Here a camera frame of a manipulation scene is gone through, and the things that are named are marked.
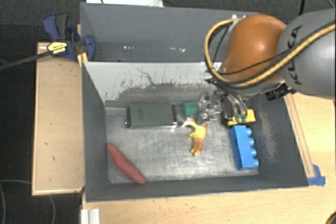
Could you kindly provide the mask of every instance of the blue tape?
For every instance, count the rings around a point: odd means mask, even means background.
[[[308,185],[309,186],[314,186],[315,185],[315,186],[322,186],[323,187],[326,184],[325,176],[321,176],[320,168],[317,165],[313,164],[313,167],[314,167],[316,176],[307,178]]]

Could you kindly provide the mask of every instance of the bin floor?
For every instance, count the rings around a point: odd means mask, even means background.
[[[203,151],[194,157],[188,139],[189,127],[129,129],[126,109],[105,108],[107,143],[112,143],[135,165],[147,181],[257,175],[258,170],[238,171],[229,129],[211,122],[203,141]],[[108,172],[112,184],[131,181],[117,170],[109,155]]]

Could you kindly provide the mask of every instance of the red sausage toy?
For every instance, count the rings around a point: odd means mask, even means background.
[[[116,146],[108,143],[107,150],[109,151],[113,164],[116,168],[123,172],[130,180],[139,184],[144,184],[146,182],[142,173],[133,164],[131,164],[124,155],[122,155]]]

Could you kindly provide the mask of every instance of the blue lego brick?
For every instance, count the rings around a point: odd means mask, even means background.
[[[235,125],[230,129],[230,134],[238,170],[258,167],[259,161],[255,158],[257,151],[250,137],[252,130],[244,125]]]

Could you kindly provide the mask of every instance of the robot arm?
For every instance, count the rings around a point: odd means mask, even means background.
[[[215,70],[209,47],[221,27],[232,29]],[[222,104],[226,115],[246,114],[248,98],[261,93],[269,100],[296,91],[334,99],[335,10],[306,13],[288,26],[262,14],[220,22],[206,36],[205,58],[211,83],[230,101]]]

